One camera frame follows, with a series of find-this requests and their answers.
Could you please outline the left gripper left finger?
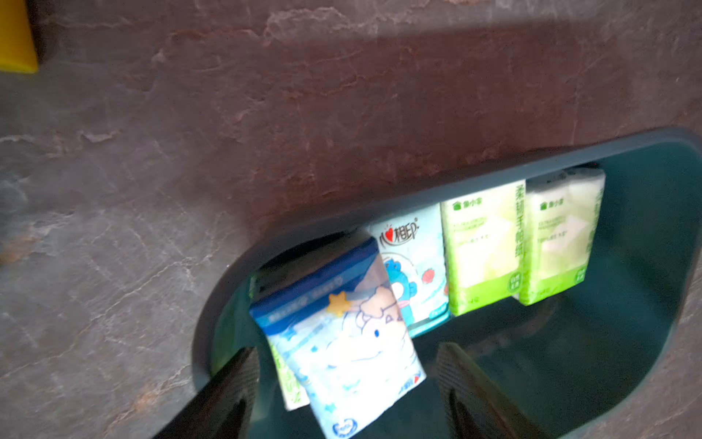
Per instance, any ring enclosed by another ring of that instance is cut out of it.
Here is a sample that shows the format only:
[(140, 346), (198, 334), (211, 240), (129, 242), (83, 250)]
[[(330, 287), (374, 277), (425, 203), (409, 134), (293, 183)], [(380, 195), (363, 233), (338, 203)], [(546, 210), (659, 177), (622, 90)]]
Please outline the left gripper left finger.
[(245, 438), (260, 380), (254, 347), (240, 349), (157, 438)]

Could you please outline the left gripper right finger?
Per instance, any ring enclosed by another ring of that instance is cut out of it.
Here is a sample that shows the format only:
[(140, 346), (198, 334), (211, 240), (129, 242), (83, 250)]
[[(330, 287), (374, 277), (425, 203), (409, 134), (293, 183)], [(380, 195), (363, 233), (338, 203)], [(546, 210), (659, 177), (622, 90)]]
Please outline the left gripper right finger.
[(546, 438), (455, 343), (438, 347), (436, 371), (451, 438)]

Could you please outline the blue tissue pack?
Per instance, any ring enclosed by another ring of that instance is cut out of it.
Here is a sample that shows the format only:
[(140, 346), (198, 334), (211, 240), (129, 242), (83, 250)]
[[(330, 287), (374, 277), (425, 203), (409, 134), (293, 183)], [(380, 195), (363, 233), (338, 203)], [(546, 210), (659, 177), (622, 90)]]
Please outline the blue tissue pack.
[(327, 438), (351, 438), (426, 373), (375, 238), (363, 230), (259, 270), (250, 315)]

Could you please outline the teal cartoon tissue pack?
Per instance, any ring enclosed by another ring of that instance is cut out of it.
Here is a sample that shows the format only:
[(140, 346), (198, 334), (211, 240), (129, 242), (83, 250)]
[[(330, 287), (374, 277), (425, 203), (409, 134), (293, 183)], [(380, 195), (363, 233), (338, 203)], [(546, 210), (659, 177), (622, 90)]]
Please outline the teal cartoon tissue pack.
[(433, 204), (371, 223), (402, 317), (412, 338), (449, 318), (441, 208)]

